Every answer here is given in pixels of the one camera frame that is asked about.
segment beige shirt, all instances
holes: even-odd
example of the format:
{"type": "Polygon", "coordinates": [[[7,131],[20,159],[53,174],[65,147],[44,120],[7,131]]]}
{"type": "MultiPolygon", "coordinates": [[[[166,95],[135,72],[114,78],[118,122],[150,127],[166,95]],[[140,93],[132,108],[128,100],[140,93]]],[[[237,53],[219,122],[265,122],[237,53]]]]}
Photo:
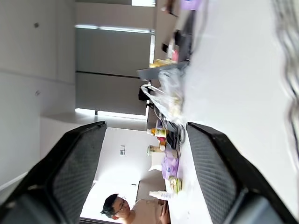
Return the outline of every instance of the beige shirt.
{"type": "Polygon", "coordinates": [[[135,218],[131,224],[159,224],[162,208],[157,199],[137,201],[132,208],[135,218]]]}

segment wall outlet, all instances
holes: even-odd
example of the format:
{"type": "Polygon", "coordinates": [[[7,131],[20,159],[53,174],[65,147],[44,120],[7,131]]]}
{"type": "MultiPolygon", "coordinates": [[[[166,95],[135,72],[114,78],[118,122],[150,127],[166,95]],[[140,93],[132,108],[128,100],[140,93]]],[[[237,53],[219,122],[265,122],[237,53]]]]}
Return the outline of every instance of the wall outlet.
{"type": "Polygon", "coordinates": [[[126,147],[125,146],[121,146],[120,155],[124,156],[125,153],[126,153],[126,147]]]}

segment purple bag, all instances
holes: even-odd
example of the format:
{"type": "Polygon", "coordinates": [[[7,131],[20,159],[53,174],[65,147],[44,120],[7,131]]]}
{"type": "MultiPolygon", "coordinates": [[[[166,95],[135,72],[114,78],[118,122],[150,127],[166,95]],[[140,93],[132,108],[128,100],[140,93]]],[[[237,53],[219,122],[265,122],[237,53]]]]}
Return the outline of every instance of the purple bag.
{"type": "Polygon", "coordinates": [[[178,158],[174,158],[172,155],[167,156],[167,149],[165,151],[165,157],[162,162],[162,176],[163,179],[168,180],[170,176],[177,177],[178,172],[178,158]]]}

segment white table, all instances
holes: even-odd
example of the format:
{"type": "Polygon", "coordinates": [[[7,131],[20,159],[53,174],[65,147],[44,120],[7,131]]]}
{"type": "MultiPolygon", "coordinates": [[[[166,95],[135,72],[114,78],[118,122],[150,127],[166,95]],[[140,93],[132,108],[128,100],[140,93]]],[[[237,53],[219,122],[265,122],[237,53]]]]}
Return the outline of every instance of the white table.
{"type": "MultiPolygon", "coordinates": [[[[201,23],[199,13],[195,35],[201,23]]],[[[299,164],[288,132],[284,61],[271,1],[210,0],[205,34],[186,70],[183,115],[185,123],[225,133],[298,218],[299,164]]],[[[183,191],[169,202],[172,224],[209,224],[187,138],[181,155],[183,191]]]]}
{"type": "MultiPolygon", "coordinates": [[[[196,173],[189,140],[181,148],[178,178],[183,180],[182,191],[176,198],[168,201],[171,224],[212,224],[202,195],[196,173]]],[[[165,181],[167,192],[171,193],[169,181],[165,181]]]]}

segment man's hand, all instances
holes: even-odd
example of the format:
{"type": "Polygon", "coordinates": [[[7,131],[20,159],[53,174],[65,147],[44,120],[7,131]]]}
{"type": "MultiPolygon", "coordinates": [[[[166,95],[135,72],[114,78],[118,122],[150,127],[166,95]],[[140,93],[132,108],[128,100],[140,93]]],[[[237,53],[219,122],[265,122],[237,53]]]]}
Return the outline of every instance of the man's hand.
{"type": "Polygon", "coordinates": [[[170,215],[169,215],[169,208],[168,203],[165,202],[163,205],[163,209],[160,215],[160,222],[161,224],[171,224],[170,222],[170,215]]]}

